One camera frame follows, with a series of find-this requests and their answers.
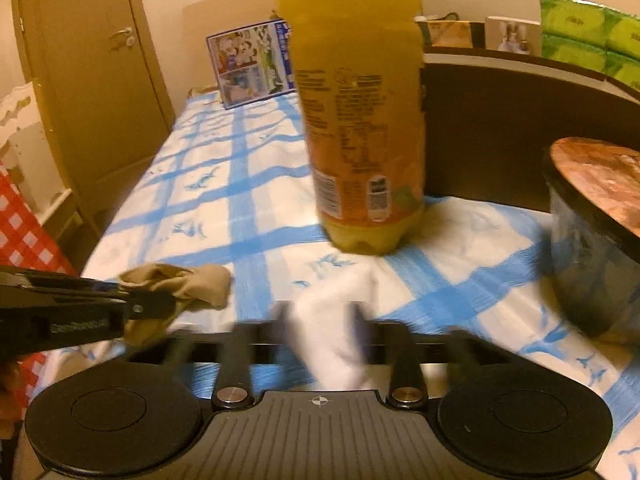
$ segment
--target bed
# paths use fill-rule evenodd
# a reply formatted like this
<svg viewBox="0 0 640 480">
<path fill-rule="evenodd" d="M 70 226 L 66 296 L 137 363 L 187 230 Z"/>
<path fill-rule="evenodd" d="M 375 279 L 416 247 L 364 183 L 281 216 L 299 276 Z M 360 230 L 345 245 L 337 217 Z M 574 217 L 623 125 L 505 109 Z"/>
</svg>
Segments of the bed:
<svg viewBox="0 0 640 480">
<path fill-rule="evenodd" d="M 84 275 L 112 280 L 143 262 L 218 263 L 234 276 L 222 311 L 178 322 L 224 332 L 236 320 L 265 319 L 276 300 L 368 265 L 378 282 L 375 316 L 415 332 L 461 326 L 563 373 L 600 394 L 614 438 L 598 471 L 636 480 L 640 469 L 640 351 L 593 343 L 558 314 L 550 283 L 548 214 L 459 198 L 429 198 L 420 234 L 384 258 L 342 254 L 318 224 L 298 96 L 224 110 L 216 94 L 188 101 L 171 136 L 120 209 Z M 63 361 L 82 367 L 105 345 L 52 352 L 43 387 Z M 210 394 L 215 365 L 201 365 L 194 391 Z M 256 390 L 288 384 L 270 369 Z"/>
</svg>

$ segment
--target barcode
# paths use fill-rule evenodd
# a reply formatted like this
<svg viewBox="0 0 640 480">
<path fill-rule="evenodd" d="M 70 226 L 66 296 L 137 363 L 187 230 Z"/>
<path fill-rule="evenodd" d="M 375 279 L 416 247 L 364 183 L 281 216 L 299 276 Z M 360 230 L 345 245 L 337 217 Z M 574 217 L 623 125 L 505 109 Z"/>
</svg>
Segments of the barcode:
<svg viewBox="0 0 640 480">
<path fill-rule="evenodd" d="M 342 218 L 340 208 L 340 193 L 335 183 L 335 177 L 314 171 L 316 183 L 316 199 L 320 211 L 334 218 Z"/>
<path fill-rule="evenodd" d="M 369 195 L 369 209 L 378 211 L 388 207 L 388 198 L 386 193 L 380 195 Z"/>
<path fill-rule="evenodd" d="M 369 180 L 369 218 L 383 222 L 391 213 L 389 208 L 389 180 L 386 176 L 375 176 Z"/>
</svg>

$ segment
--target metal container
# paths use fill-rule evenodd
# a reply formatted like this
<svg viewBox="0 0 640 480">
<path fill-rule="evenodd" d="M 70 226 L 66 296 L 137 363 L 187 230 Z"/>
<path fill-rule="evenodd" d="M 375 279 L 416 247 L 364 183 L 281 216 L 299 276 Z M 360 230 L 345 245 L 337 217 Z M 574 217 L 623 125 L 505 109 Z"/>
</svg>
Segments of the metal container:
<svg viewBox="0 0 640 480">
<path fill-rule="evenodd" d="M 545 156 L 559 303 L 587 336 L 640 342 L 640 153 L 570 137 Z"/>
</svg>

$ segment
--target orange juice bottle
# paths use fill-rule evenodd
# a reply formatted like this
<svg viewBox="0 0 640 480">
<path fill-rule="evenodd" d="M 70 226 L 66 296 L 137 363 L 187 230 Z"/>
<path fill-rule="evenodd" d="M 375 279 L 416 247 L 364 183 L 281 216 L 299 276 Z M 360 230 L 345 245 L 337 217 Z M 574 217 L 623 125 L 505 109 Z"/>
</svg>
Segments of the orange juice bottle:
<svg viewBox="0 0 640 480">
<path fill-rule="evenodd" d="M 420 0 L 278 0 L 318 213 L 345 252 L 385 254 L 420 222 Z"/>
</svg>

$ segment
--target green package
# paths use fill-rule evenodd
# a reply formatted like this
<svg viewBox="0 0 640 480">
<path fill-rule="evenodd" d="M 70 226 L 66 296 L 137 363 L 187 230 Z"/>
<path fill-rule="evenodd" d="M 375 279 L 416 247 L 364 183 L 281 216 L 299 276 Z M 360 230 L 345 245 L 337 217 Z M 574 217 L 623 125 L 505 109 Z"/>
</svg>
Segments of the green package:
<svg viewBox="0 0 640 480">
<path fill-rule="evenodd" d="M 607 53 L 603 49 L 552 34 L 542 35 L 542 57 L 603 73 L 607 65 Z"/>
<path fill-rule="evenodd" d="M 640 59 L 640 16 L 607 9 L 612 28 L 607 38 L 609 50 Z"/>
<path fill-rule="evenodd" d="M 604 47 L 612 16 L 585 0 L 540 0 L 542 32 Z"/>
<path fill-rule="evenodd" d="M 606 73 L 621 83 L 640 91 L 640 61 L 621 56 L 615 52 L 607 52 Z"/>
</svg>

